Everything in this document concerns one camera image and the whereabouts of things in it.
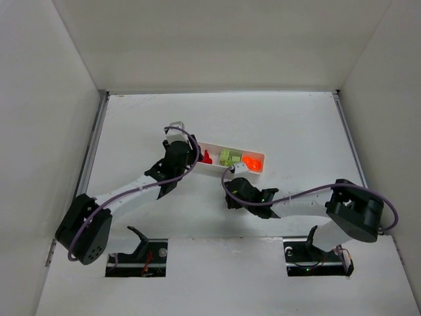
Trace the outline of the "orange round lego piece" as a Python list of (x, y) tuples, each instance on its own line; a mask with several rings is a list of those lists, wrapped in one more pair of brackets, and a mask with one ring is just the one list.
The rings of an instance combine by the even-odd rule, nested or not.
[(262, 170), (261, 162), (255, 159), (248, 161), (246, 165), (249, 168), (249, 170), (253, 172), (261, 172)]

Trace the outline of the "red half-round lego piece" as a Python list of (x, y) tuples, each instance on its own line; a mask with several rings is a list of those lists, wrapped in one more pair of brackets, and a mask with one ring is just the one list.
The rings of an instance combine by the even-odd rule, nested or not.
[(208, 157), (208, 156), (204, 156), (201, 162), (202, 163), (205, 163), (205, 164), (211, 165), (212, 164), (212, 159), (210, 157)]

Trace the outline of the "orange half-round lego piece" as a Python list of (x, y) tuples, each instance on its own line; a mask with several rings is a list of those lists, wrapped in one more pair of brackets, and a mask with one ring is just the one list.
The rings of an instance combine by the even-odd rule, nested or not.
[(243, 162), (249, 166), (252, 163), (252, 159), (250, 157), (244, 157)]

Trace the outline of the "green lego brick studs up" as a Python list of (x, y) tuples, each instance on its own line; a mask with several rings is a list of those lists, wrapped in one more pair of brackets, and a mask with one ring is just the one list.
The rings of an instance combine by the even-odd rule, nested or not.
[(229, 149), (223, 149), (220, 152), (220, 162), (225, 163), (226, 161), (230, 160), (230, 150)]

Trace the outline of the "green lego brick underside up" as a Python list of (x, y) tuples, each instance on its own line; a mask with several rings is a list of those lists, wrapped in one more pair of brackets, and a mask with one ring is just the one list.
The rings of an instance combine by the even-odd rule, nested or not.
[(236, 152), (236, 151), (231, 151), (230, 152), (230, 160), (228, 162), (230, 163), (230, 165), (242, 162), (242, 153)]

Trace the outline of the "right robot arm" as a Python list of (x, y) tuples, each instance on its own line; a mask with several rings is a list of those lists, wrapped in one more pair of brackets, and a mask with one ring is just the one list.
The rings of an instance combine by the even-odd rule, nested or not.
[(229, 209), (244, 208), (262, 219), (324, 217), (326, 224), (311, 228), (306, 249), (314, 256), (332, 251), (350, 240), (378, 240), (385, 199), (346, 179), (283, 196), (277, 188), (260, 190), (246, 178), (223, 181)]

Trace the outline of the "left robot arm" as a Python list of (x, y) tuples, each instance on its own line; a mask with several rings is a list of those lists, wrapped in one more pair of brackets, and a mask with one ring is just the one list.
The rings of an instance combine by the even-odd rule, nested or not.
[(157, 201), (173, 191), (179, 181), (193, 170), (203, 156), (194, 135), (167, 137), (165, 155), (135, 181), (107, 194), (74, 198), (60, 223), (55, 239), (67, 250), (69, 261), (89, 265), (103, 253), (132, 259), (145, 256), (147, 237), (129, 226), (134, 237), (111, 235), (111, 226), (120, 217)]

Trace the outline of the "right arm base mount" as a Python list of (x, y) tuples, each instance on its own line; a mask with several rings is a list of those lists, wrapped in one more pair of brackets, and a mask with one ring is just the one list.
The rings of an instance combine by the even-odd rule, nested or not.
[(350, 277), (355, 265), (349, 251), (336, 246), (324, 252), (313, 246), (317, 226), (311, 228), (307, 237), (284, 238), (285, 267), (289, 277)]

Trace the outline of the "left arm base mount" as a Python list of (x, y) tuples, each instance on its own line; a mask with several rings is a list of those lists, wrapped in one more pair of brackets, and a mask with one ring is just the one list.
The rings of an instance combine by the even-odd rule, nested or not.
[(136, 249), (111, 253), (107, 258), (107, 278), (161, 278), (166, 276), (168, 239), (150, 239), (133, 226), (128, 230), (136, 235)]

